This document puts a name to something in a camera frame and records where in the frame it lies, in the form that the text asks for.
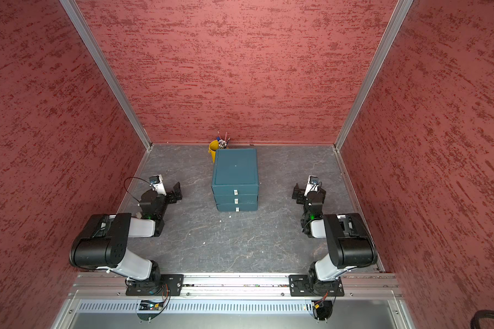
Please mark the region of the teal three-drawer cabinet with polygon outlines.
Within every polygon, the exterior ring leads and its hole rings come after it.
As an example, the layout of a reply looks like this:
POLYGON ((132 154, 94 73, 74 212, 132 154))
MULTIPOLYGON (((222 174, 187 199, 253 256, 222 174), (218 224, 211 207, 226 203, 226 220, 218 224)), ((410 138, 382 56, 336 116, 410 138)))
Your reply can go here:
POLYGON ((259 173, 256 149, 219 149, 211 189, 220 212, 258 210, 259 173))

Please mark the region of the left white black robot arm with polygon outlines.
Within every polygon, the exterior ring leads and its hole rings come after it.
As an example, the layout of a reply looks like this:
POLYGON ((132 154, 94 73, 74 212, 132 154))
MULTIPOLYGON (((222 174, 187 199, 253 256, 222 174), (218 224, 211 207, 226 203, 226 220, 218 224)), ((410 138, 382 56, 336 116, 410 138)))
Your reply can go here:
POLYGON ((141 217, 128 212, 116 215, 92 215, 75 238, 70 253, 71 266, 81 270, 107 270, 127 279, 161 284, 156 262, 144 259, 128 249, 130 238, 160 237, 167 207, 183 199, 181 183, 166 191, 162 176, 150 179, 151 189, 138 200, 141 217))

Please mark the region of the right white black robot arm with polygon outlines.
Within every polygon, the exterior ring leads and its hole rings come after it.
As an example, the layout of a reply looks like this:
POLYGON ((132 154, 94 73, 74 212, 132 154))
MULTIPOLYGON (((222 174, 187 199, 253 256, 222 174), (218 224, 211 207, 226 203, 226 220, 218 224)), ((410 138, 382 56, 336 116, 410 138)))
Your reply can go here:
POLYGON ((302 232, 311 239, 325 239, 327 255, 312 263, 310 285, 335 282, 343 274, 377 263, 378 253, 360 214, 323 212, 326 191, 319 184, 293 188, 292 199, 302 205, 302 232))

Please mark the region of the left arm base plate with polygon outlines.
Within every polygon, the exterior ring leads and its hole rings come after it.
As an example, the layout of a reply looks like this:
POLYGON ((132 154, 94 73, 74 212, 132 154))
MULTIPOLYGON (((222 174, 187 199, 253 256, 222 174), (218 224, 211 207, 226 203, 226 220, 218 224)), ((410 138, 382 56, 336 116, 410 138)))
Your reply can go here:
POLYGON ((127 296, 155 297, 180 296, 185 276, 182 274, 161 274, 154 280, 130 280, 126 284, 127 296))

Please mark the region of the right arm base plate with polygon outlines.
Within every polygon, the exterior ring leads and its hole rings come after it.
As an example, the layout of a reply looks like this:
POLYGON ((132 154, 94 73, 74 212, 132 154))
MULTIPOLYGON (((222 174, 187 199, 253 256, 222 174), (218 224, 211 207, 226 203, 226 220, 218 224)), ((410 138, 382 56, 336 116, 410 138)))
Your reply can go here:
POLYGON ((289 287, 292 297, 343 297, 344 288, 341 280, 319 281, 308 275, 289 275, 289 287))

